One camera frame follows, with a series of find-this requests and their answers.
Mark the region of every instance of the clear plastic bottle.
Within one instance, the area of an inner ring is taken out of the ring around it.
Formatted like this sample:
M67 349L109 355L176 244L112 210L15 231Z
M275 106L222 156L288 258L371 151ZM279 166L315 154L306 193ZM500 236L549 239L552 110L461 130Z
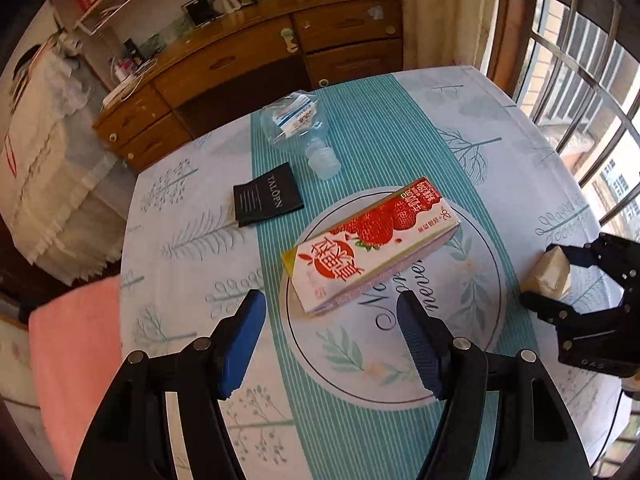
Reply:
M328 124L320 96L293 92L265 106L260 124L269 143L292 155L305 155L321 180L340 172L334 149L327 145Z

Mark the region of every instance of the red and white carton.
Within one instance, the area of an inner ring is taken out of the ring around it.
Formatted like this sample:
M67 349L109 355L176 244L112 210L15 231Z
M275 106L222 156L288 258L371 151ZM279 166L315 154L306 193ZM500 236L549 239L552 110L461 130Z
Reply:
M426 178L283 253L304 311L357 298L447 242L460 219Z

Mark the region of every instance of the juice box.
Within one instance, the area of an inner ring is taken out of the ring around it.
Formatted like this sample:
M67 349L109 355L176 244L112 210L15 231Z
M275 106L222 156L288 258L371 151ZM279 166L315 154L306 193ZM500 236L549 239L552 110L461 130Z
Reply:
M357 298L439 248L460 220L426 178L282 254L303 309L318 314Z

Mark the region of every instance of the black packet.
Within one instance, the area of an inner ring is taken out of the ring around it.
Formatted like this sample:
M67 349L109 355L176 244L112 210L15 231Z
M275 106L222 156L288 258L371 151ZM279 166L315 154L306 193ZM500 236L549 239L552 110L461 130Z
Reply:
M288 162L247 184L234 186L234 204L238 227L297 211L305 206Z

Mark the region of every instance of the pink chair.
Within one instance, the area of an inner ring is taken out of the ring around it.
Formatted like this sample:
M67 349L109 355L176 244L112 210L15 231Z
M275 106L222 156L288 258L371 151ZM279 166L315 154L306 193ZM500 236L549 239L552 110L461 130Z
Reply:
M120 277L107 278L51 301L29 318L42 420L67 479L122 363L119 295Z

